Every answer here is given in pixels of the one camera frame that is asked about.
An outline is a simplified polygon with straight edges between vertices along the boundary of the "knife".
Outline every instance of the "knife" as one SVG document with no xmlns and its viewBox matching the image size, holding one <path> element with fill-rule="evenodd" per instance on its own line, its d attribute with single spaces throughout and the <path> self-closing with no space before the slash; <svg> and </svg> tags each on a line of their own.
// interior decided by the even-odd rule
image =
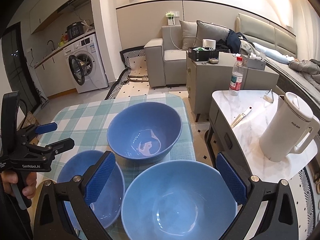
<svg viewBox="0 0 320 240">
<path fill-rule="evenodd" d="M 238 117 L 231 123 L 230 127 L 234 128 L 244 117 L 246 117 L 252 110 L 252 106 L 249 106 L 242 114 L 239 114 Z"/>
</svg>

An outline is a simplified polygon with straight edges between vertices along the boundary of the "metal clip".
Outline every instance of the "metal clip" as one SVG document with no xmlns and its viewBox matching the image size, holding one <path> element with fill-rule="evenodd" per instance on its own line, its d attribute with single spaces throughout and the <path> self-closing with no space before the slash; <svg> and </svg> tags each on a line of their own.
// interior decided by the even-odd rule
<svg viewBox="0 0 320 240">
<path fill-rule="evenodd" d="M 275 101 L 275 99 L 273 98 L 273 92 L 272 92 L 272 89 L 270 89 L 264 96 L 263 96 L 263 99 L 266 100 L 267 102 L 273 104 L 273 102 Z"/>
</svg>

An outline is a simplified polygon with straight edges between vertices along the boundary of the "kettle lid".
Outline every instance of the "kettle lid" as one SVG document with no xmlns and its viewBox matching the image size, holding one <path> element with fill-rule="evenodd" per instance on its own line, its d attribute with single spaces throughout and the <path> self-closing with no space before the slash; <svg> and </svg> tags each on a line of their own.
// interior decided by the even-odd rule
<svg viewBox="0 0 320 240">
<path fill-rule="evenodd" d="M 297 115 L 305 120 L 311 121 L 313 112 L 301 97 L 292 92 L 286 92 L 284 100 Z"/>
</svg>

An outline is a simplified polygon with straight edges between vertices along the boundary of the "plastic water bottle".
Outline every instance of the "plastic water bottle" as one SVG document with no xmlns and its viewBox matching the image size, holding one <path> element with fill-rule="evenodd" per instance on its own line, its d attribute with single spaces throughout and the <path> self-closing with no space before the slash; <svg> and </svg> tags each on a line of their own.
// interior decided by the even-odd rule
<svg viewBox="0 0 320 240">
<path fill-rule="evenodd" d="M 236 63 L 233 65 L 231 82 L 229 86 L 230 94 L 237 96 L 241 87 L 243 77 L 242 58 L 237 57 Z"/>
</svg>

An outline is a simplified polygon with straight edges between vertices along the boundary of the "blue gripper pad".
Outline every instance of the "blue gripper pad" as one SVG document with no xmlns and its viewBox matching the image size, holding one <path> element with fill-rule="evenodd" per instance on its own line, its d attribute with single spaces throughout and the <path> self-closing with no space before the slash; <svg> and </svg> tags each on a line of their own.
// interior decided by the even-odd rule
<svg viewBox="0 0 320 240">
<path fill-rule="evenodd" d="M 97 201 L 115 165 L 116 157 L 110 152 L 87 183 L 84 201 L 88 206 Z"/>
<path fill-rule="evenodd" d="M 35 133 L 44 134 L 44 133 L 55 131 L 57 128 L 58 128 L 58 125 L 55 122 L 47 123 L 47 124 L 39 125 L 36 128 Z"/>
<path fill-rule="evenodd" d="M 217 156 L 216 167 L 238 205 L 245 204 L 247 201 L 247 188 L 221 153 Z"/>
</svg>

